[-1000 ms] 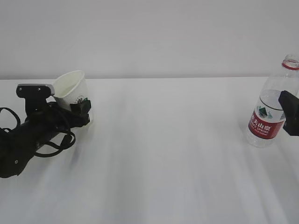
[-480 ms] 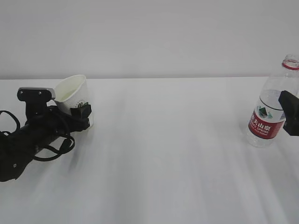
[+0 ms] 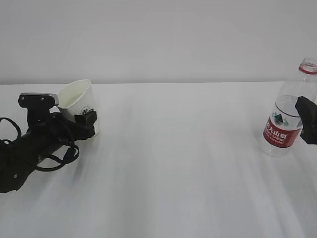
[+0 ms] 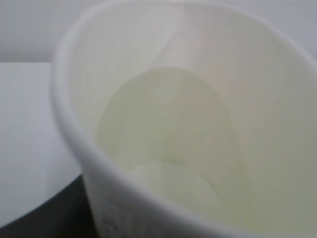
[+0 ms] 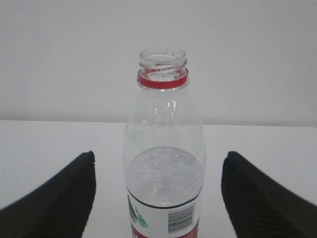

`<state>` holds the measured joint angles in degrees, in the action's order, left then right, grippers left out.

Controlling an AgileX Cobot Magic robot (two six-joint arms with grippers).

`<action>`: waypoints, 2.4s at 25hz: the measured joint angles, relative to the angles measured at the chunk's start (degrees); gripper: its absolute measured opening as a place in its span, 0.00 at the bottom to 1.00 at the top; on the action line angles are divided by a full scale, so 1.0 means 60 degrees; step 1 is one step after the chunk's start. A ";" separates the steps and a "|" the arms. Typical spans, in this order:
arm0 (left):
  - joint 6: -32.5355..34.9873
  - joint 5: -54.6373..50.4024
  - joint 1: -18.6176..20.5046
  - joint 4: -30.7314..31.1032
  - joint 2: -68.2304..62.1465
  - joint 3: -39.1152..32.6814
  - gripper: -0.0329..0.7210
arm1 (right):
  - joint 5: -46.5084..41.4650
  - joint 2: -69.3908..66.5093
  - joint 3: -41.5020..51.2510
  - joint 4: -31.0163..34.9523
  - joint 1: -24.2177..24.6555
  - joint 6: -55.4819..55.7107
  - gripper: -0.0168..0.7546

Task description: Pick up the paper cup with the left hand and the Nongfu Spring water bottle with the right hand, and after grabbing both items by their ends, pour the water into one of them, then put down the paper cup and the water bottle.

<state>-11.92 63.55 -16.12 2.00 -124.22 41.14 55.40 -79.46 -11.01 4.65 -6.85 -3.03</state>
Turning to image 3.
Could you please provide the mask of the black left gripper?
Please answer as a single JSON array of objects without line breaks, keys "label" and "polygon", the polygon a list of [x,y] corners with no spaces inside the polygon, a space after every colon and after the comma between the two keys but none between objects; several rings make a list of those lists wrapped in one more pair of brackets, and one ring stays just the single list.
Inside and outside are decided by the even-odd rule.
[{"label": "black left gripper", "polygon": [[[90,139],[97,134],[95,126],[97,121],[96,111],[75,115],[74,118],[78,140]],[[74,138],[69,127],[65,124],[61,113],[51,113],[49,121],[28,128],[27,133],[22,136],[22,150],[28,155],[45,155],[53,153],[61,146],[74,145],[75,141],[77,139]]]}]

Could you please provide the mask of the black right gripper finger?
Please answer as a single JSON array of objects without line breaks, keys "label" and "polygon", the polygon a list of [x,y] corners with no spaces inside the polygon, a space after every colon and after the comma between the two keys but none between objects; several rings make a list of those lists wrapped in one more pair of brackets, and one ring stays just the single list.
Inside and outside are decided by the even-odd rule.
[{"label": "black right gripper finger", "polygon": [[317,105],[306,97],[300,96],[295,108],[303,124],[300,137],[307,144],[317,144]]}]

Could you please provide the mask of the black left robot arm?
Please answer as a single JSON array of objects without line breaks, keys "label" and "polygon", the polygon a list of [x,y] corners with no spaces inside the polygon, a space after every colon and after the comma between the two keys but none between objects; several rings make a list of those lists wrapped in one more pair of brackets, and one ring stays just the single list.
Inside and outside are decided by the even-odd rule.
[{"label": "black left robot arm", "polygon": [[76,115],[75,121],[51,113],[29,127],[26,134],[13,120],[5,120],[16,129],[17,138],[0,141],[1,193],[19,190],[34,171],[53,172],[74,162],[80,155],[75,142],[95,135],[97,112]]}]

